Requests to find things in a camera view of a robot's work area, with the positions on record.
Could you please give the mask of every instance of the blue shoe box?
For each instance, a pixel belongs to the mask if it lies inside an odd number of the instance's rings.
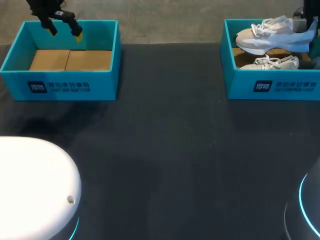
[[[16,101],[114,101],[121,63],[118,21],[79,20],[83,40],[78,43],[62,21],[53,21],[55,37],[40,21],[25,21],[0,68],[7,88]],[[109,70],[29,70],[37,50],[112,51]]]
[[[262,21],[263,19],[224,21],[220,56],[227,97],[248,100],[320,100],[318,69],[245,70],[236,67],[233,48],[238,48],[235,42],[237,33],[251,28],[251,24],[261,24]],[[319,46],[318,37],[314,44]],[[310,56],[319,55],[316,48],[311,49]]]

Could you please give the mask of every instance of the sneaker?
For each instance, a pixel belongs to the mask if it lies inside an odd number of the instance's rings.
[[[296,56],[287,56],[283,59],[269,57],[257,58],[253,64],[245,65],[240,69],[246,70],[276,70],[276,69],[298,69],[299,59]]]
[[[294,32],[301,29],[305,21],[293,20],[286,16],[275,19],[265,19],[261,24],[251,25],[251,28],[240,31],[235,39],[242,50],[254,54],[264,55],[273,48],[286,49],[289,52],[307,53],[309,43],[314,39],[317,31],[317,20],[314,19],[310,28],[302,33]]]

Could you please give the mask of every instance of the shoelace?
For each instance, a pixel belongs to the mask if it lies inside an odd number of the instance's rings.
[[[268,34],[276,33],[276,31],[270,29],[270,26],[271,26],[270,21],[272,20],[273,20],[272,18],[268,18],[263,20],[261,24],[258,24],[258,25],[251,24],[253,34],[255,36],[258,36],[264,33],[268,33]]]
[[[254,64],[256,65],[263,65],[266,69],[272,69],[273,67],[275,68],[279,68],[279,63],[277,61],[279,61],[279,58],[276,57],[269,57],[268,55],[265,55],[265,57],[259,57],[256,58],[254,61]]]

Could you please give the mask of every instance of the shoe sole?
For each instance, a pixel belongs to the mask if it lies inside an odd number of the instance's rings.
[[[266,52],[270,51],[271,49],[285,49],[288,52],[293,52],[293,53],[308,53],[310,48],[309,48],[309,43],[308,44],[279,44],[277,46],[269,46],[265,49],[252,49],[252,48],[246,48],[243,46],[237,46],[242,49],[243,51],[254,54],[254,55],[264,55]]]

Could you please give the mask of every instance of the brown cardboard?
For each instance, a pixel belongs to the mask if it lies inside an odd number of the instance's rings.
[[[66,71],[108,71],[112,51],[70,51]]]
[[[64,71],[69,50],[37,50],[30,71]]]
[[[265,57],[265,55],[253,55],[253,54],[247,53],[247,52],[241,50],[240,48],[233,48],[232,51],[233,51],[235,65],[238,68],[241,68],[241,67],[248,65],[248,64],[253,64],[255,62],[256,58],[264,58]],[[289,51],[282,49],[282,48],[271,49],[266,54],[270,58],[283,59],[285,57],[293,55],[293,56],[297,56],[301,60],[310,61],[310,58],[307,53],[289,52]]]

